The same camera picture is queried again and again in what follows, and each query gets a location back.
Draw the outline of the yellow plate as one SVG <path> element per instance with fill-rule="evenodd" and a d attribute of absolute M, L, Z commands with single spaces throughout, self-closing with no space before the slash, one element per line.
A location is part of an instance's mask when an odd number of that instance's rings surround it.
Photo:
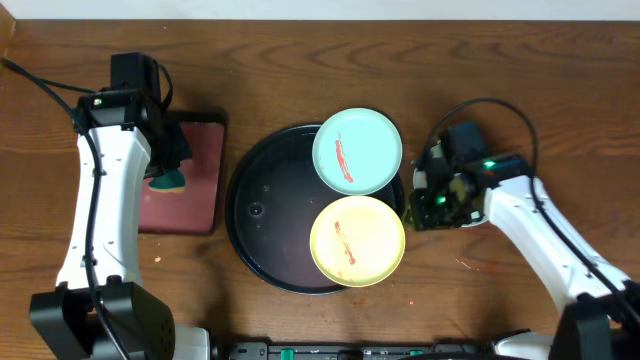
<path fill-rule="evenodd" d="M 368 287 L 399 266 L 406 235 L 399 216 L 386 203 L 347 196 L 320 212 L 311 227 L 309 246 L 325 277 L 345 287 Z"/>

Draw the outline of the pale green plate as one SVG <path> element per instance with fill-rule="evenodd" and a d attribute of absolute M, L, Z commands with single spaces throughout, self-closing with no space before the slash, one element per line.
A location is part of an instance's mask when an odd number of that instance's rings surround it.
<path fill-rule="evenodd" d="M 403 157 L 399 131 L 380 112 L 349 108 L 329 117 L 312 145 L 320 179 L 345 195 L 369 195 L 391 182 Z"/>

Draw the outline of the light blue plate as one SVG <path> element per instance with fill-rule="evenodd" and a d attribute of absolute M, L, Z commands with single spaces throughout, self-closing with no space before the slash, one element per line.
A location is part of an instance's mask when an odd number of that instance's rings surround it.
<path fill-rule="evenodd" d="M 473 227 L 487 221 L 470 202 L 458 200 L 444 175 L 434 174 L 429 180 L 426 171 L 417 169 L 406 216 L 416 231 Z"/>

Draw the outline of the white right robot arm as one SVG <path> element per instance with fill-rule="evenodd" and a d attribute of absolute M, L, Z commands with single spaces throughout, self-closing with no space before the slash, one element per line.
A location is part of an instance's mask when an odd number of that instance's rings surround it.
<path fill-rule="evenodd" d="M 636 359 L 639 285 L 591 247 L 521 155 L 494 155 L 474 123 L 433 135 L 415 165 L 408 221 L 418 231 L 488 222 L 517 248 L 560 312 L 552 336 L 519 330 L 480 359 Z"/>

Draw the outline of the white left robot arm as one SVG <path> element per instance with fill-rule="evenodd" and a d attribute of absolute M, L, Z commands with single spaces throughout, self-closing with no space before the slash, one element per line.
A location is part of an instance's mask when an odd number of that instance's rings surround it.
<path fill-rule="evenodd" d="M 167 116 L 166 68 L 142 53 L 111 58 L 110 84 L 68 112 L 80 179 L 72 236 L 51 292 L 32 296 L 33 327 L 58 359 L 210 359 L 200 327 L 175 323 L 142 286 L 138 230 L 143 183 L 177 170 L 191 151 Z"/>

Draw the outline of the green scrubbing sponge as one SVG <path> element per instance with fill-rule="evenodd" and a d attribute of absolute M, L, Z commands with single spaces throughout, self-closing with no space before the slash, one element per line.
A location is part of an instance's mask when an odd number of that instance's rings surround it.
<path fill-rule="evenodd" d="M 152 178 L 148 188 L 159 193 L 182 193 L 186 188 L 186 179 L 179 169 L 173 169 Z"/>

